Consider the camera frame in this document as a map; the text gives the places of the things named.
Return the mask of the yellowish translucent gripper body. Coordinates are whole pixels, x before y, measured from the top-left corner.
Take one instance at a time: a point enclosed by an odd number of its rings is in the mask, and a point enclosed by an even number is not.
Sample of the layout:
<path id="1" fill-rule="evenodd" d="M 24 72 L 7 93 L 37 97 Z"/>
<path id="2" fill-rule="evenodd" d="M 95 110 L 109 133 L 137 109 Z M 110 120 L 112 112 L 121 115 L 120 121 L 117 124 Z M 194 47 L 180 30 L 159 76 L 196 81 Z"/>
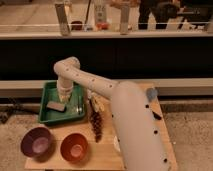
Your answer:
<path id="1" fill-rule="evenodd" d="M 73 91 L 73 82 L 72 81 L 57 81 L 57 91 L 59 100 L 62 103 L 67 103 L 70 100 Z"/>

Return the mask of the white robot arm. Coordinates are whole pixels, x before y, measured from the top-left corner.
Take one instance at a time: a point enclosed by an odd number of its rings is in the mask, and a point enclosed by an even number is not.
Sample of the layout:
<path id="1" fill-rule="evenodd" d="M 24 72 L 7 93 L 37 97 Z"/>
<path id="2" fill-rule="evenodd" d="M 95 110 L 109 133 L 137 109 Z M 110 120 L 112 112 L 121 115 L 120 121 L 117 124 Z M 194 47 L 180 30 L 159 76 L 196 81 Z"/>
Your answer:
<path id="1" fill-rule="evenodd" d="M 54 64 L 60 96 L 71 95 L 72 83 L 110 100 L 112 119 L 126 171 L 169 171 L 170 164 L 146 93 L 131 81 L 115 81 L 80 69 L 76 57 Z"/>

